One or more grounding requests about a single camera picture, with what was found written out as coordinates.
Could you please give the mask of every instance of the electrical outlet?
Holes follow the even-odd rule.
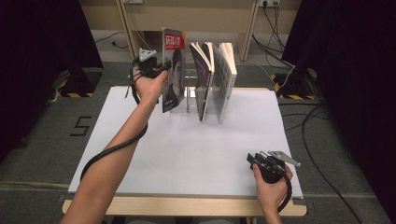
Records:
[[[264,1],[267,2],[267,7],[275,7],[276,3],[277,3],[277,6],[279,7],[279,4],[280,4],[280,0],[260,0],[259,7],[264,6],[264,4],[263,4]]]

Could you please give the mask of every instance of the book cover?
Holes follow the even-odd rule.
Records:
[[[163,113],[177,107],[185,90],[185,33],[163,28],[163,62],[171,61],[168,80],[163,85]]]
[[[231,99],[237,71],[233,57],[232,43],[220,43],[219,48],[212,46],[212,49],[215,67],[212,92],[218,121],[222,123]]]
[[[192,58],[197,71],[197,84],[195,86],[195,99],[197,103],[199,120],[205,120],[207,101],[212,85],[212,66],[198,43],[190,44]]]

